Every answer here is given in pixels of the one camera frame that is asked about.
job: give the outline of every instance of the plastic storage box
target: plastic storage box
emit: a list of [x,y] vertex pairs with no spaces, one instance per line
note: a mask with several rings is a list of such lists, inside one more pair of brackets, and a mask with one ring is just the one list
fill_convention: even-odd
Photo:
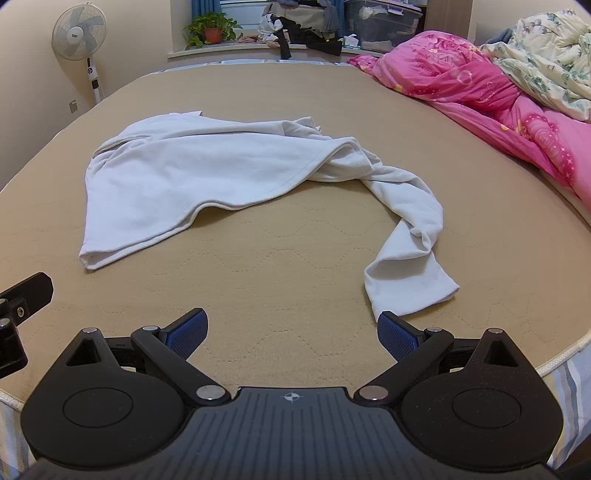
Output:
[[387,52],[414,36],[422,16],[419,7],[402,2],[349,0],[345,32],[356,34],[364,50]]

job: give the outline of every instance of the wall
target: wall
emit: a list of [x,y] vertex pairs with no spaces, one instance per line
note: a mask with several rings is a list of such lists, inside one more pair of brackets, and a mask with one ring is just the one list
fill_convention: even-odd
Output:
[[187,46],[184,28],[191,23],[191,0],[170,0],[170,24],[173,38],[172,50],[181,51]]
[[574,9],[591,24],[591,16],[574,0],[474,0],[468,39],[481,45],[520,18],[565,8]]
[[[92,105],[84,62],[57,58],[51,48],[56,20],[81,1],[10,0],[0,10],[0,189]],[[173,50],[169,0],[93,4],[107,19],[106,40],[95,55],[105,94],[167,67]],[[79,104],[74,114],[73,99]]]

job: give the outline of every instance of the mattress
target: mattress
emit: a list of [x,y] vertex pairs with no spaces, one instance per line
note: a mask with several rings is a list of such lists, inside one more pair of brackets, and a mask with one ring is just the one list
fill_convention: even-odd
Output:
[[583,203],[583,201],[577,197],[574,193],[565,189],[560,183],[554,180],[545,171],[540,170],[541,175],[548,183],[550,183],[558,193],[560,193],[564,199],[569,202],[572,207],[579,213],[581,218],[585,220],[591,226],[591,210]]
[[[92,152],[137,120],[193,110],[235,121],[310,115],[326,135],[354,136],[385,164],[418,174],[443,205],[435,253],[461,289],[405,319],[464,338],[505,329],[561,402],[567,423],[551,463],[564,461],[589,432],[588,226],[547,184],[452,120],[335,64],[213,64],[142,77],[75,120],[11,180],[0,193],[0,286],[44,271],[55,293],[19,327],[30,362],[0,381],[5,403],[18,409],[81,328],[125,336],[197,306],[209,335],[189,361],[230,390],[352,392],[392,365],[376,338],[363,269],[399,219],[358,181],[305,182],[238,212],[209,208],[188,230],[85,271],[77,255]],[[6,434],[20,445],[17,431]],[[11,455],[28,461],[27,452]]]

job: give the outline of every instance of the fan blade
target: fan blade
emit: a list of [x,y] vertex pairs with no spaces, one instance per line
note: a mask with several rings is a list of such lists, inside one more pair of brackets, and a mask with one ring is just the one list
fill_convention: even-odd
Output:
[[84,42],[86,42],[85,45],[84,45],[84,47],[85,47],[88,55],[91,55],[94,52],[95,48],[96,48],[96,40],[95,40],[95,38],[92,35],[90,35],[89,33],[85,33],[84,34],[84,37],[82,37],[82,40]]
[[70,28],[75,27],[80,22],[80,16],[84,11],[84,5],[79,5],[72,10],[72,14],[70,15]]
[[71,57],[72,55],[74,55],[74,53],[76,53],[76,50],[78,50],[78,45],[70,45],[68,48],[66,48],[64,50],[64,55],[66,57]]
[[68,31],[63,27],[57,27],[54,37],[59,41],[67,41]]
[[94,27],[95,25],[105,25],[103,18],[99,16],[90,17],[84,20],[83,22],[80,22],[80,26],[84,31],[87,31],[89,27]]

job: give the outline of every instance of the pink blanket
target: pink blanket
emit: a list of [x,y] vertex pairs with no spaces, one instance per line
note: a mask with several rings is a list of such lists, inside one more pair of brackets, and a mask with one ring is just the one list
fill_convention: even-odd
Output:
[[591,208],[591,125],[535,103],[467,40],[428,31],[379,59],[349,63],[537,165]]

